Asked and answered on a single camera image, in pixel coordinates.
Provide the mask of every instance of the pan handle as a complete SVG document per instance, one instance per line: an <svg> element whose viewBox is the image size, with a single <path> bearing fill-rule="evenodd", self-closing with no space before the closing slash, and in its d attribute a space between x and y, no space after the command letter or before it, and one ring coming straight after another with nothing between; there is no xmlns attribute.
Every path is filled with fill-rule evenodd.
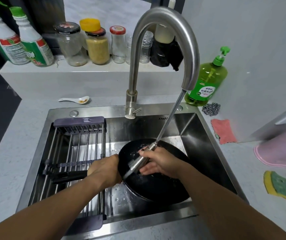
<svg viewBox="0 0 286 240"><path fill-rule="evenodd" d="M54 174L52 178L53 184L63 184L74 180L81 180L87 176L87 170L72 171L72 172L60 172Z"/></svg>

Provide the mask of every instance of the pink sponge cloth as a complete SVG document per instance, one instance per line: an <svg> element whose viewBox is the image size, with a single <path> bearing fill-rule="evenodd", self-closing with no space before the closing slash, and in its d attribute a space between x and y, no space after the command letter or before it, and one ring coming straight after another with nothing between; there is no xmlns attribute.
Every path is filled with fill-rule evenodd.
<svg viewBox="0 0 286 240"><path fill-rule="evenodd" d="M237 142L230 125L230 120L211 120L215 133L220 137L220 144Z"/></svg>

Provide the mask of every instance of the hand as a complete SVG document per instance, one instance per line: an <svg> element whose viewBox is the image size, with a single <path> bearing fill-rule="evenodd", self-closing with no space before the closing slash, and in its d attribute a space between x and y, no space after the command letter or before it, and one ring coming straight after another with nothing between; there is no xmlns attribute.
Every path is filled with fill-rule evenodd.
<svg viewBox="0 0 286 240"><path fill-rule="evenodd" d="M87 170L87 175L96 177L100 183L100 189L104 190L122 182L117 170L119 156L114 154L101 160L94 161Z"/></svg>
<svg viewBox="0 0 286 240"><path fill-rule="evenodd" d="M171 178L178 179L184 167L190 166L169 153L165 148L157 147L154 151L139 151L143 157L149 157L150 161L140 169L141 174L162 173Z"/></svg>

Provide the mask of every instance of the green dish soap bottle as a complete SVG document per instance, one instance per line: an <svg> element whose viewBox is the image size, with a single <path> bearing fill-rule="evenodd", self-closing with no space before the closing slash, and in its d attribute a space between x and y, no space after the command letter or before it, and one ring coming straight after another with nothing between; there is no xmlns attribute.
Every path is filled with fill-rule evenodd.
<svg viewBox="0 0 286 240"><path fill-rule="evenodd" d="M227 76L227 69L222 66L227 53L231 49L228 46L222 46L222 54L216 56L213 62L200 65L199 77L195 88L187 91L185 102L193 106L204 106L213 96L214 92Z"/></svg>

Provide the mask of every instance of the pink plastic bin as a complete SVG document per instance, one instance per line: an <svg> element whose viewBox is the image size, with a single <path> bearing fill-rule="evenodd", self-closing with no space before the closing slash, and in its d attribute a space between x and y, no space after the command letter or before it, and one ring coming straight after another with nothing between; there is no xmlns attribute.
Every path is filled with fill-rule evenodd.
<svg viewBox="0 0 286 240"><path fill-rule="evenodd" d="M286 167L286 132L257 145L254 153L266 165Z"/></svg>

